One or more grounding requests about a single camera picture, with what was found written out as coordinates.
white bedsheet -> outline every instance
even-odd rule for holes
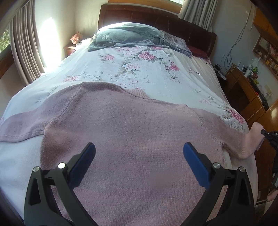
[[[208,61],[165,48],[126,47],[87,51],[81,46],[51,73],[45,73],[9,102],[0,121],[33,110],[53,93],[83,81],[111,82],[127,89],[143,89],[153,99],[186,104],[218,115],[227,125],[248,132],[244,119],[227,103]],[[34,166],[39,165],[42,136],[23,142],[0,142],[0,187],[23,217],[25,193]],[[254,200],[258,194],[255,157],[238,160],[223,150],[227,168],[244,166]]]

wooden headboard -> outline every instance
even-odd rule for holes
[[[98,29],[119,22],[153,26],[184,39],[188,45],[205,51],[208,56],[210,56],[216,40],[215,33],[179,19],[177,15],[166,11],[135,5],[104,4],[101,6]]]

wall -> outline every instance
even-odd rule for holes
[[[75,30],[84,37],[92,37],[98,29],[98,17],[102,4],[108,0],[76,0]]]
[[[75,0],[36,0],[35,19],[43,59],[48,69],[65,58],[63,47],[75,34]]]
[[[0,118],[2,117],[10,99],[23,89],[15,64],[6,71],[0,79]]]
[[[210,59],[213,65],[220,64],[223,72],[225,69],[224,59],[222,60],[222,57],[224,53],[230,51],[243,29],[247,19],[246,11],[249,12],[250,7],[251,2],[249,0],[218,1],[212,23],[212,29],[213,32],[217,34],[217,40]],[[255,26],[253,26],[251,30],[248,29],[252,25],[254,9],[253,6],[247,28],[243,33],[241,41],[232,50],[233,63],[238,64],[241,61],[241,66],[243,66],[243,64],[249,65],[251,60],[256,58],[252,50],[260,34]],[[268,100],[271,106],[278,98],[278,81],[262,62],[258,64],[258,70],[258,81],[262,85],[263,91],[267,93],[264,88],[265,84],[267,84],[273,93],[271,99]]]

wooden window frame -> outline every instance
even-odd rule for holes
[[[175,14],[179,14],[182,8],[181,4],[169,0],[109,0],[108,3],[138,4],[167,10]]]
[[[0,79],[6,73],[6,71],[10,68],[10,66],[14,63],[14,58],[12,54],[11,45],[8,45],[1,53],[0,53]]]

wall outlet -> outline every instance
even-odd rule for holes
[[[272,92],[271,92],[270,88],[268,87],[268,85],[265,85],[264,87],[265,87],[266,91],[268,92],[269,96],[271,96]]]

